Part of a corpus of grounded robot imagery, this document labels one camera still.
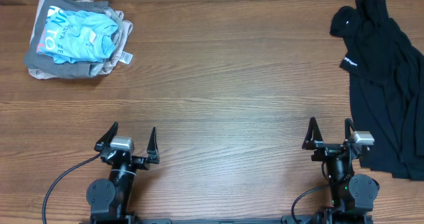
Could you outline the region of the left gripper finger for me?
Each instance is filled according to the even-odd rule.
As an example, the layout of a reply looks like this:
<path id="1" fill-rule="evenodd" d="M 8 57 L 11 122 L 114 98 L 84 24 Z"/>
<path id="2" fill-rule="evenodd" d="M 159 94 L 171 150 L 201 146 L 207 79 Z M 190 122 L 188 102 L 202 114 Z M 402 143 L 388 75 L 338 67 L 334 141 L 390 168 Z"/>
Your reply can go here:
<path id="1" fill-rule="evenodd" d="M 146 149 L 148 155 L 148 162 L 151 164 L 159 164 L 160 163 L 160 155 L 158 151 L 158 145 L 156 142 L 156 127 L 153 127 L 150 140 L 148 143 L 148 147 Z"/>
<path id="2" fill-rule="evenodd" d="M 114 122 L 111 128 L 96 142 L 94 150 L 101 152 L 105 147 L 109 147 L 113 138 L 117 135 L 119 123 Z"/>

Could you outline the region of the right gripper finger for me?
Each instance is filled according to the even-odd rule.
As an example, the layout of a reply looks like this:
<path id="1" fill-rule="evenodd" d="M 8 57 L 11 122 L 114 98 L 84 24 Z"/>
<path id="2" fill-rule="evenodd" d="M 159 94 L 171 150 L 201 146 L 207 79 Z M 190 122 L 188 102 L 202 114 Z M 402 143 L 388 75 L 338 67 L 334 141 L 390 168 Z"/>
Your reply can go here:
<path id="1" fill-rule="evenodd" d="M 302 144 L 302 149 L 304 150 L 316 150 L 323 146 L 323 137 L 319 126 L 317 124 L 316 118 L 312 117 L 309 120 L 309 126 L 307 134 L 305 136 L 304 142 Z"/>
<path id="2" fill-rule="evenodd" d="M 344 135 L 345 135 L 345 139 L 349 139 L 349 137 L 351 136 L 352 132 L 355 132 L 356 128 L 354 126 L 354 123 L 352 121 L 351 118 L 346 118 L 344 120 Z"/>

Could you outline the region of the black t-shirt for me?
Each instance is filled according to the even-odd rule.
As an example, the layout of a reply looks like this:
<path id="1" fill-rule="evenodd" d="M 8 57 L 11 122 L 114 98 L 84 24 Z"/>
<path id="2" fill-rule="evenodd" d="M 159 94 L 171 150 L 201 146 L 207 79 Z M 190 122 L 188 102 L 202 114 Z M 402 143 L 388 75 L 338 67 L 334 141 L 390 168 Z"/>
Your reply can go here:
<path id="1" fill-rule="evenodd" d="M 330 33 L 347 49 L 340 67 L 360 77 L 369 104 L 387 109 L 399 161 L 410 180 L 423 180 L 423 54 L 388 14 L 385 0 L 356 0 L 334 15 Z"/>

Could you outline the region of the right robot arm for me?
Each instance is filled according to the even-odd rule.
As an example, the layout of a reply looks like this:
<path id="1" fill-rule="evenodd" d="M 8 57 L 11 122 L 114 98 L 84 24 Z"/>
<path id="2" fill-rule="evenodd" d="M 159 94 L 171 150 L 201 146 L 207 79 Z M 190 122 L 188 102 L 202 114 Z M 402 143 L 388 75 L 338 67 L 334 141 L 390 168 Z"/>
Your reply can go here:
<path id="1" fill-rule="evenodd" d="M 368 131 L 358 131 L 352 119 L 344 121 L 344 141 L 340 144 L 324 142 L 314 117 L 310 118 L 302 149 L 312 150 L 311 160 L 321 163 L 321 171 L 327 185 L 313 188 L 301 194 L 302 197 L 329 188 L 330 207 L 323 207 L 306 223 L 371 223 L 368 214 L 374 208 L 378 196 L 379 183 L 364 174 L 355 174 L 352 161 L 360 158 L 374 145 L 374 137 Z"/>

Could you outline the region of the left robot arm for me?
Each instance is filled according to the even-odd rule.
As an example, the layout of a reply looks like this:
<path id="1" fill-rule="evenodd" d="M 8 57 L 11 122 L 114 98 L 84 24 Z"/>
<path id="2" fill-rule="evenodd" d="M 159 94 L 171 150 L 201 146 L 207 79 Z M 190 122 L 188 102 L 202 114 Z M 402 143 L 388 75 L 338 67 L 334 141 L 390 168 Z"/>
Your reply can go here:
<path id="1" fill-rule="evenodd" d="M 119 136 L 118 129 L 119 124 L 113 123 L 94 148 L 101 161 L 111 166 L 111 171 L 107 179 L 98 179 L 87 189 L 91 223 L 140 223 L 138 215 L 128 211 L 136 171 L 149 170 L 152 164 L 160 163 L 155 128 L 150 135 L 146 157 L 134 155 L 133 139 Z"/>

